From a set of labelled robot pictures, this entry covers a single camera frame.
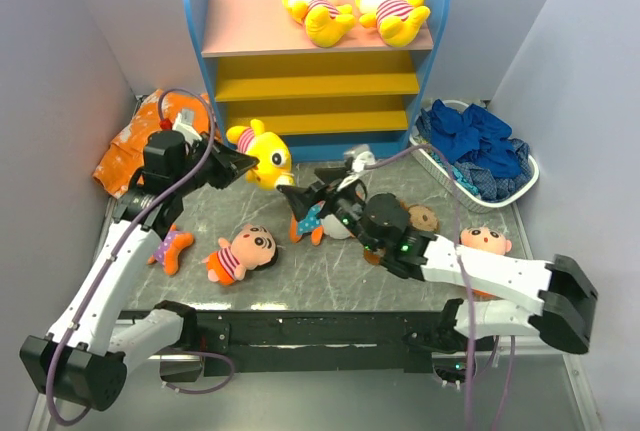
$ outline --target orange plastic package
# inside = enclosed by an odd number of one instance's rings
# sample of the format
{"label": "orange plastic package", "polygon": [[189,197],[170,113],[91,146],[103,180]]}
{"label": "orange plastic package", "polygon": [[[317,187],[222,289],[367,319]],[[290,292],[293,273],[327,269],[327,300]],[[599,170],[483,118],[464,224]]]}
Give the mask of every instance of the orange plastic package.
{"label": "orange plastic package", "polygon": [[[162,92],[163,90],[159,89],[144,100],[131,123],[111,141],[108,151],[93,172],[93,178],[114,198],[119,198],[127,192],[131,176],[142,166],[142,150],[149,136],[160,131],[158,98]],[[206,94],[202,94],[202,97],[209,102]],[[193,127],[196,131],[209,131],[207,111],[195,98],[170,93],[164,98],[162,108],[164,117],[172,122],[180,111],[190,109],[195,114]],[[217,128],[215,136],[220,139]]]}

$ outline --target table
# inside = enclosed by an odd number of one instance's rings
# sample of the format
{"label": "table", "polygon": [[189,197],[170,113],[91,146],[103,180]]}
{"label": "table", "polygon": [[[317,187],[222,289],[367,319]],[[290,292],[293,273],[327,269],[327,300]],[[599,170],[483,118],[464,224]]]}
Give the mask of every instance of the table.
{"label": "table", "polygon": [[[297,185],[313,182],[315,168],[338,164],[295,165]],[[407,204],[432,207],[441,222],[440,234],[454,235],[456,201],[413,157],[369,173],[364,182],[370,196],[392,192]],[[463,227],[488,225],[505,233],[513,242],[510,256],[525,257],[511,207],[487,214],[460,207],[460,215]],[[403,280],[371,266],[362,258],[362,246],[355,239],[325,238],[313,246],[306,237],[293,244],[288,238],[290,219],[282,195],[263,191],[244,178],[223,191],[205,187],[192,193],[185,199],[177,224],[192,232],[196,243],[181,256],[180,271],[167,276],[159,264],[141,269],[125,309],[150,310],[168,299],[206,311],[440,311],[447,300],[465,295],[457,286]],[[281,246],[278,263],[249,272],[245,281],[232,286],[208,281],[202,259],[218,249],[219,237],[233,238],[245,223],[263,225],[273,233]]]}

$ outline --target yellow shelf board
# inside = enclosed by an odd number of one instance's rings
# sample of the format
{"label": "yellow shelf board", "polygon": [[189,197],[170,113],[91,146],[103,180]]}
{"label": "yellow shelf board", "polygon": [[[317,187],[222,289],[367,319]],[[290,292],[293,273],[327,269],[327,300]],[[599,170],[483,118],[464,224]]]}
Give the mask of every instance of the yellow shelf board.
{"label": "yellow shelf board", "polygon": [[219,102],[417,94],[408,51],[220,58]]}
{"label": "yellow shelf board", "polygon": [[408,127],[401,96],[279,99],[227,105],[227,127],[248,126],[253,118],[276,134],[398,131]]}

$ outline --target yellow duck plush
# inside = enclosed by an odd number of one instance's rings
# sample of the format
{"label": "yellow duck plush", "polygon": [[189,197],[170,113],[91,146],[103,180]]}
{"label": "yellow duck plush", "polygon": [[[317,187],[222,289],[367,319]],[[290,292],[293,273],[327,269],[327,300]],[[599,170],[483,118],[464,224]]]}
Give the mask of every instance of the yellow duck plush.
{"label": "yellow duck plush", "polygon": [[249,126],[232,126],[227,139],[237,145],[238,151],[258,158],[259,163],[247,172],[247,181],[266,190],[280,184],[293,186],[291,153],[284,141],[275,133],[265,131],[264,123],[252,119]]}
{"label": "yellow duck plush", "polygon": [[360,24],[378,28],[380,37],[389,46],[402,47],[411,43],[431,10],[424,0],[356,0],[362,13]]}
{"label": "yellow duck plush", "polygon": [[338,6],[338,0],[282,0],[282,4],[304,26],[311,42],[322,48],[335,45],[356,24],[351,5]]}

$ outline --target toy shelf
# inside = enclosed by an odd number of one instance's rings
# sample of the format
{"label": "toy shelf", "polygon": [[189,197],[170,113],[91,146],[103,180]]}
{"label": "toy shelf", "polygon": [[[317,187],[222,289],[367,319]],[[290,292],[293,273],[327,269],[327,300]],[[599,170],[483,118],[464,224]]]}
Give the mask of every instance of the toy shelf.
{"label": "toy shelf", "polygon": [[[354,0],[350,3],[358,17]],[[183,0],[217,124],[264,121],[294,161],[340,160],[367,143],[378,158],[407,146],[446,21],[448,0],[427,0],[428,26],[407,47],[357,24],[318,48],[281,0]],[[435,30],[434,38],[430,30]]]}

